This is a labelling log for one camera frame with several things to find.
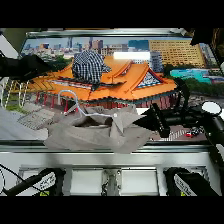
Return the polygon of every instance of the gray cloth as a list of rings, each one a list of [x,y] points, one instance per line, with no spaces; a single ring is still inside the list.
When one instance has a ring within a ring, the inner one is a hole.
[[[55,117],[47,128],[49,137],[44,144],[50,149],[94,150],[111,149],[115,153],[131,153],[142,147],[150,137],[150,131],[134,125],[144,117],[138,115],[135,105],[106,110],[103,107],[83,108],[85,113],[102,113],[113,117],[90,116],[75,120],[74,115]]]

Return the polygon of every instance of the crumpled cloth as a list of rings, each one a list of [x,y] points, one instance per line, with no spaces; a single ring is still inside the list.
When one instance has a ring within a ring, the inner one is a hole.
[[[145,116],[137,114],[135,105],[111,110],[84,107],[83,111],[113,117],[83,115],[79,118],[79,112],[67,116],[56,115],[52,124],[47,126],[49,137],[44,144],[53,150],[111,149],[115,153],[131,153],[142,147],[150,137],[149,130],[133,124]]]

